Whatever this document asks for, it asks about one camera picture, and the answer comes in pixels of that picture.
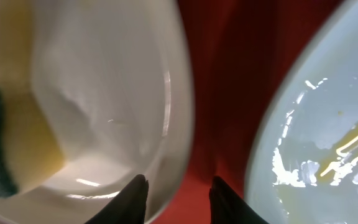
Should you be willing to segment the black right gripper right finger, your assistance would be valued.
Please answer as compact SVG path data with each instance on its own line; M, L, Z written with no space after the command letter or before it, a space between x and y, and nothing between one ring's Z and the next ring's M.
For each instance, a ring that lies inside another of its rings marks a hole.
M209 190L211 224L268 224L220 177Z

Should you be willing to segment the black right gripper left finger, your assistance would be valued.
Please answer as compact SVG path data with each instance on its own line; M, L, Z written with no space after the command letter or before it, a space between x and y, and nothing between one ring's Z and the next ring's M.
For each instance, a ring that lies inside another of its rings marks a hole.
M86 224L144 224L148 192L145 176L136 175Z

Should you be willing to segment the yellow green scrub sponge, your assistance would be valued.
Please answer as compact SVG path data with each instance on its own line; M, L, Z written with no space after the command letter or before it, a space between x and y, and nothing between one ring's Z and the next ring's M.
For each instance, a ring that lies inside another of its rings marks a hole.
M0 198L43 184L64 165L55 136L32 95L0 93Z

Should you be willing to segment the white plate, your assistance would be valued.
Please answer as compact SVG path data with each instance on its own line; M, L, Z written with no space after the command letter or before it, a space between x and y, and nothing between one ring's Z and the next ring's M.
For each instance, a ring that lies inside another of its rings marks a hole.
M5 223L85 223L138 174L145 222L191 151L191 68L175 1L0 1Z

